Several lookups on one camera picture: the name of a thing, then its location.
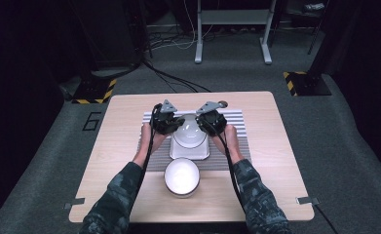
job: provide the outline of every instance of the person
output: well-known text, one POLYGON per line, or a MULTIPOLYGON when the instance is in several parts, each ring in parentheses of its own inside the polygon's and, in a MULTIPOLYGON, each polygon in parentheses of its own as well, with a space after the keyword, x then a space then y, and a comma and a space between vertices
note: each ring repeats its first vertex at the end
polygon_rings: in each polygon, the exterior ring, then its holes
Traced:
MULTIPOLYGON (((262 183, 257 170, 242 155, 236 128, 226 125, 221 136, 230 152, 249 232, 292 233, 272 191, 262 183)), ((160 147, 166 137, 158 133, 154 135, 151 153, 160 147)), ((105 193, 84 217, 80 234, 127 233, 150 138, 151 127, 145 123, 141 127, 140 147, 133 160, 109 182, 105 193)), ((219 137, 214 136, 211 139, 219 151, 225 154, 224 145, 219 137)))

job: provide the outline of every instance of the camouflage sleeve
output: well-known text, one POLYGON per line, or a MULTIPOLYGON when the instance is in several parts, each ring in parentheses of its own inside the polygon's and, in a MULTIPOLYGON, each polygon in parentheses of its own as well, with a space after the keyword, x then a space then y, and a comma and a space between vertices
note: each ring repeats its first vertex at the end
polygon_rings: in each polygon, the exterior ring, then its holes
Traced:
POLYGON ((116 174, 84 217, 79 233, 126 233, 141 172, 139 165, 129 162, 116 174))
POLYGON ((234 169, 250 233, 292 233, 275 196, 250 161, 239 161, 234 169))

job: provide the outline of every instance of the table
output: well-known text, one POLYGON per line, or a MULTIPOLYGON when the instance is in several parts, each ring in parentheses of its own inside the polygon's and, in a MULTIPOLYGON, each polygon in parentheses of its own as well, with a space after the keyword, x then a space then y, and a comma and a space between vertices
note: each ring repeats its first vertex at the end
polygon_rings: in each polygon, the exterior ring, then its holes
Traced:
POLYGON ((265 33, 260 38, 265 64, 272 64, 267 45, 276 0, 272 0, 269 9, 265 10, 208 10, 202 11, 201 0, 197 2, 197 48, 194 61, 202 63, 203 32, 202 24, 265 24, 265 33))
MULTIPOLYGON (((82 222, 105 192, 111 178, 131 161, 137 150, 144 112, 168 99, 178 110, 196 110, 206 101, 226 100, 228 109, 241 109, 253 166, 275 194, 289 220, 310 220, 310 204, 297 197, 307 191, 297 167, 286 130, 273 95, 269 92, 197 93, 114 96, 108 105, 76 198, 72 222, 82 222)), ((133 206, 131 222, 245 221, 228 171, 201 171, 196 193, 187 199, 173 197, 163 172, 147 172, 133 206)))

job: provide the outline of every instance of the striped placemat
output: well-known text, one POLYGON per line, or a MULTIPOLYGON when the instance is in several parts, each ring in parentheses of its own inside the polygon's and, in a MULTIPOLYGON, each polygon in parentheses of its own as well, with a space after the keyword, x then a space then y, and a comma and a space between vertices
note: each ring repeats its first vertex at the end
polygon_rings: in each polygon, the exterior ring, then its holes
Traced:
MULTIPOLYGON (((242 110, 217 110, 223 114, 228 124, 236 127, 238 131, 239 145, 242 154, 251 161, 250 152, 248 150, 248 136, 246 133, 245 122, 242 110)), ((179 117, 183 114, 195 114, 196 111, 177 111, 174 117, 179 117)), ((142 123, 150 121, 151 112, 144 112, 142 123)), ((170 157, 172 137, 168 136, 160 148, 155 151, 148 161, 147 172, 163 172, 166 170, 169 162, 172 161, 170 157)), ((228 164, 226 157, 218 151, 212 140, 209 138, 210 156, 204 160, 193 160, 200 171, 228 171, 228 164)))

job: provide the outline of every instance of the white bowl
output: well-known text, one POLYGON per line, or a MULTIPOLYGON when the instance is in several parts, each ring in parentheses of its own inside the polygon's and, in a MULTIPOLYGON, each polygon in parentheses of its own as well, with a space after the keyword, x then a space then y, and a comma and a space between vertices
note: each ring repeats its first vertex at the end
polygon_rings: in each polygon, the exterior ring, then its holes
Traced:
POLYGON ((206 139, 207 134, 199 128, 196 117, 195 114, 182 115, 183 125, 172 134, 174 140, 184 148, 195 148, 206 139))
POLYGON ((199 168, 186 158, 172 160, 165 171, 168 190, 178 198, 188 198, 199 186, 199 168))

